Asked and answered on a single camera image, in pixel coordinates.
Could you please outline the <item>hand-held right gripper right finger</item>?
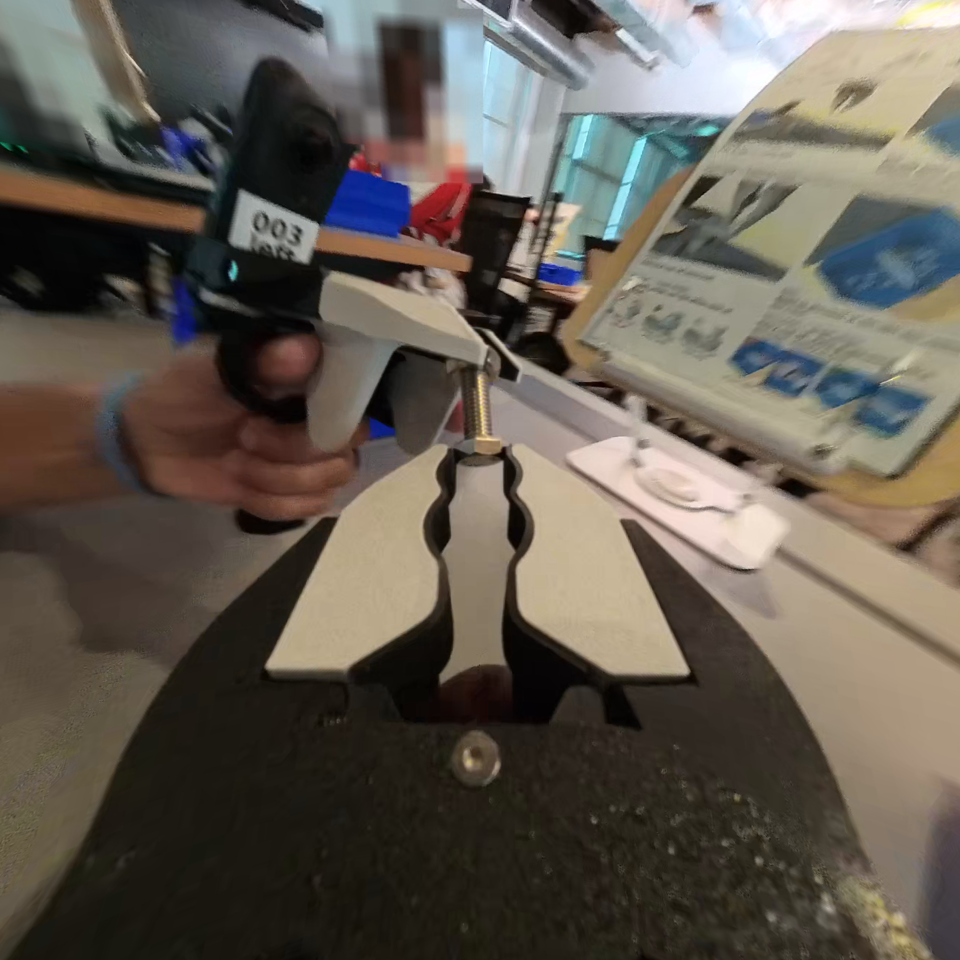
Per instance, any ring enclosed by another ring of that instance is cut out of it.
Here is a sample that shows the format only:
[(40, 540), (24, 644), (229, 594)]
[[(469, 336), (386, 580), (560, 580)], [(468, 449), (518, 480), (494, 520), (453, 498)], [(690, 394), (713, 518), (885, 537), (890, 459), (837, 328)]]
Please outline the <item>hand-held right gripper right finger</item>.
[(517, 719), (547, 723), (587, 688), (600, 716), (634, 686), (673, 686), (691, 668), (614, 507), (516, 443), (504, 454), (510, 559), (502, 642)]

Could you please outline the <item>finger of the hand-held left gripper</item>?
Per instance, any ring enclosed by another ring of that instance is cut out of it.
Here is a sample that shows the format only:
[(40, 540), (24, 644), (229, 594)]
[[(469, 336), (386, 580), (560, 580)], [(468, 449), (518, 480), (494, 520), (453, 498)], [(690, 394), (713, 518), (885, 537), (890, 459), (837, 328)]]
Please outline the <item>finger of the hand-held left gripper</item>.
[(399, 350), (477, 363), (492, 348), (501, 360), (499, 378), (522, 378), (520, 359), (495, 334), (475, 329), (429, 295), (331, 271), (321, 285), (319, 321), (326, 374), (378, 383)]
[(400, 351), (392, 370), (392, 422), (399, 447), (415, 457), (433, 447), (445, 431), (460, 386), (450, 362)]

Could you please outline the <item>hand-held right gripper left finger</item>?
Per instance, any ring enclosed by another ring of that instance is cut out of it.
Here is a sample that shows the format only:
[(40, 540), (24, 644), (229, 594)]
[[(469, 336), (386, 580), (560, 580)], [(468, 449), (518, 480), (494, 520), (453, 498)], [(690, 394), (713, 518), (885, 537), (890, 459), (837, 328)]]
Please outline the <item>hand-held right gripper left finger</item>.
[(453, 451), (434, 445), (373, 483), (334, 520), (265, 663), (275, 683), (343, 689), (422, 718), (453, 649)]

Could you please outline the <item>silver hex bolt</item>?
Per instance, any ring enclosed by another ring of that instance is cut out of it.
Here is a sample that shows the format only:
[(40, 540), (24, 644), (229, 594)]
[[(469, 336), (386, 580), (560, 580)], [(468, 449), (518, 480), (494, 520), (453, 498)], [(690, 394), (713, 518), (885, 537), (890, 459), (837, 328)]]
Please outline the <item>silver hex bolt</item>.
[(454, 444), (462, 464), (487, 467), (502, 459), (504, 443), (496, 434), (490, 391), (494, 379), (482, 367), (453, 367), (461, 392), (462, 438)]

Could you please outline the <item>person's right hand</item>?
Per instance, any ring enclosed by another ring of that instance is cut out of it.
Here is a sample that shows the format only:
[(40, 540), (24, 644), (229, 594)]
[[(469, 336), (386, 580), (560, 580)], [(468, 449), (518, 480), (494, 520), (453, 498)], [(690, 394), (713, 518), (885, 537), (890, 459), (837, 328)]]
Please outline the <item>person's right hand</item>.
[(441, 723), (511, 722), (515, 719), (512, 672), (500, 664), (463, 670), (439, 685), (432, 712)]

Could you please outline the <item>person's left hand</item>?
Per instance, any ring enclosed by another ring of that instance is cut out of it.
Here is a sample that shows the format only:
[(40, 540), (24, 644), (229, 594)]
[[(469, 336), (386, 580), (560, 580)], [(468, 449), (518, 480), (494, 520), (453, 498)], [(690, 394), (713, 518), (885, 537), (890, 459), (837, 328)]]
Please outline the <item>person's left hand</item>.
[(369, 437), (363, 422), (346, 446), (323, 452), (306, 426), (251, 413), (229, 395), (206, 343), (179, 351), (131, 389), (123, 422), (138, 473), (154, 492), (271, 522), (329, 510)]

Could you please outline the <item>black office chair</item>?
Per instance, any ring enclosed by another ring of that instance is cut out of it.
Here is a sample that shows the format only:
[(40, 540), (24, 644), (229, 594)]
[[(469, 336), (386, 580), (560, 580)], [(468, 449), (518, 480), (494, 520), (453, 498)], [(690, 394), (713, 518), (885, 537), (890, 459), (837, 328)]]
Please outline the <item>black office chair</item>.
[(470, 258), (462, 277), (465, 308), (491, 315), (499, 284), (516, 245), (531, 198), (474, 190), (466, 204), (459, 237), (460, 253)]

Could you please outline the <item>wooden edged table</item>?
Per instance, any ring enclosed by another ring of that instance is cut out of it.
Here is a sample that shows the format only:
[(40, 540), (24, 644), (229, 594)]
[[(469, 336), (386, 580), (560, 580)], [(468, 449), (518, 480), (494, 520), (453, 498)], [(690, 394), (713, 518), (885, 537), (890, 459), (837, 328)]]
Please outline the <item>wooden edged table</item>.
[[(10, 164), (1, 166), (1, 201), (7, 207), (179, 234), (198, 233), (205, 220), (205, 211), (199, 206), (86, 185)], [(473, 265), (467, 254), (408, 236), (388, 238), (321, 226), (315, 241), (316, 252), (325, 255), (437, 268), (455, 274), (466, 274)]]

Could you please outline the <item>wooden instruction board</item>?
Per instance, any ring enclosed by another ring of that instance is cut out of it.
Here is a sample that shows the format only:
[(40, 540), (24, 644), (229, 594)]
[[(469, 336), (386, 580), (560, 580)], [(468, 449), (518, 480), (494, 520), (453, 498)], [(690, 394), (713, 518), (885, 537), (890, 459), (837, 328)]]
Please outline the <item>wooden instruction board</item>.
[(663, 186), (564, 342), (855, 503), (958, 497), (958, 26), (836, 31)]

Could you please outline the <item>silver ventilation duct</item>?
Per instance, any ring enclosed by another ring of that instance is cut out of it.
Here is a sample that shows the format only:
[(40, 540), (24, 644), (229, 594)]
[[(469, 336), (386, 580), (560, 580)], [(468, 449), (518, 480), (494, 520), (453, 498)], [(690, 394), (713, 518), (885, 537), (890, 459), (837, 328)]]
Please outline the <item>silver ventilation duct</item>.
[(484, 37), (523, 66), (561, 84), (582, 90), (594, 73), (594, 63), (571, 38), (535, 12), (528, 1), (478, 1), (471, 5), (484, 21)]

